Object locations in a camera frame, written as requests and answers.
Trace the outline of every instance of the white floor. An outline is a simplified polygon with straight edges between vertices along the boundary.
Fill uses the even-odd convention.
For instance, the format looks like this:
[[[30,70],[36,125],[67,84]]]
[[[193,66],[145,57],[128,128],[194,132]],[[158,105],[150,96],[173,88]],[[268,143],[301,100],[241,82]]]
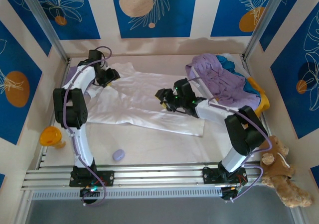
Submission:
[[[185,65],[193,55],[165,56],[122,56],[111,57],[109,64],[132,62],[139,72],[168,75],[185,75]],[[73,58],[71,66],[76,66],[85,58]],[[49,147],[41,166],[73,165],[74,157],[71,144],[67,140],[63,149]],[[97,165],[134,165],[134,164],[176,164],[197,162],[219,162],[231,148],[227,130],[224,126],[205,122],[203,137],[165,132],[130,124],[87,123],[87,137]],[[125,151],[120,162],[112,159],[117,149]]]

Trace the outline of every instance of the brown teddy bear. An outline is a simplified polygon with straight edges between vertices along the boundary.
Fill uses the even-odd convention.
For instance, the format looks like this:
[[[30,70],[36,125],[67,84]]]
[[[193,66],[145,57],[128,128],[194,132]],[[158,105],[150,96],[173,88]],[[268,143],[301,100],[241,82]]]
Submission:
[[[277,195],[287,207],[310,206],[313,203],[310,194],[290,181],[295,171],[285,160],[289,151],[288,147],[285,147],[275,136],[269,138],[273,148],[262,153],[260,161],[260,166],[264,169],[262,183],[275,188]],[[268,147],[267,141],[260,146],[261,149]]]

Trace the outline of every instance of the orange circle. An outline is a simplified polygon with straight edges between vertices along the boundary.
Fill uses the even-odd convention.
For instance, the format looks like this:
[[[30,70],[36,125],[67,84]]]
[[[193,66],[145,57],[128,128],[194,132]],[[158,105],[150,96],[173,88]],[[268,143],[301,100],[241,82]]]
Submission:
[[[298,81],[296,89],[299,94],[304,94],[307,91],[307,83],[304,80]]]
[[[65,26],[66,23],[67,23],[66,19],[64,17],[62,17],[62,16],[56,16],[54,20],[60,26]]]
[[[264,10],[264,7],[257,7],[243,15],[239,22],[240,30],[243,32],[254,31]]]
[[[154,28],[154,27],[155,27],[155,23],[151,22],[151,23],[149,24],[149,28]]]
[[[49,126],[44,129],[40,135],[40,144],[42,146],[53,146],[60,142],[62,139],[61,131],[54,126]]]
[[[5,84],[6,99],[15,107],[21,108],[25,106],[30,95],[30,86],[28,78],[20,71],[11,71],[7,74]]]

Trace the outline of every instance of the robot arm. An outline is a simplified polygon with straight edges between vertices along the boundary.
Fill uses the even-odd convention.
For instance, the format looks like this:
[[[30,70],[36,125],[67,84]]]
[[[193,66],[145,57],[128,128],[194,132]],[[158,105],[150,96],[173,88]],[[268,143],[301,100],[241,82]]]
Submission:
[[[102,53],[97,50],[90,50],[89,59],[79,63],[71,80],[64,87],[53,91],[55,119],[66,130],[74,148],[75,162],[70,179],[70,186],[72,187],[86,187],[94,181],[94,177],[87,167],[95,174],[99,173],[86,137],[88,111],[83,94],[95,80],[100,86],[105,87],[108,83],[120,77],[114,69],[101,69],[101,62],[97,62],[99,60],[102,60]],[[95,61],[96,63],[93,66],[88,66]],[[67,104],[65,104],[64,99],[67,90]]]
[[[203,97],[196,97],[187,79],[174,83],[174,90],[161,89],[155,96],[160,104],[168,111],[175,112],[183,108],[185,113],[196,118],[203,118],[213,122],[225,123],[232,144],[226,157],[219,162],[218,168],[203,169],[205,184],[237,184],[241,187],[247,182],[239,180],[238,176],[245,176],[243,164],[250,157],[253,150],[258,148],[265,140],[264,136],[246,119],[257,125],[261,131],[267,134],[255,112],[249,106],[240,109],[222,105],[213,105]],[[238,194],[238,190],[231,190],[230,195],[223,198],[229,200]]]

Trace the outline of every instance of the orange cup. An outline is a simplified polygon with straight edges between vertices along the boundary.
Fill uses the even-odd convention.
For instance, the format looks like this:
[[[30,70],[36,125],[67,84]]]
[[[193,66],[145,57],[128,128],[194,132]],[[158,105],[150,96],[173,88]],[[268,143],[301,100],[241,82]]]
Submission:
[[[40,135],[39,142],[42,146],[53,146],[57,149],[65,146],[65,141],[62,142],[62,134],[60,130],[54,126],[49,126],[44,129]]]

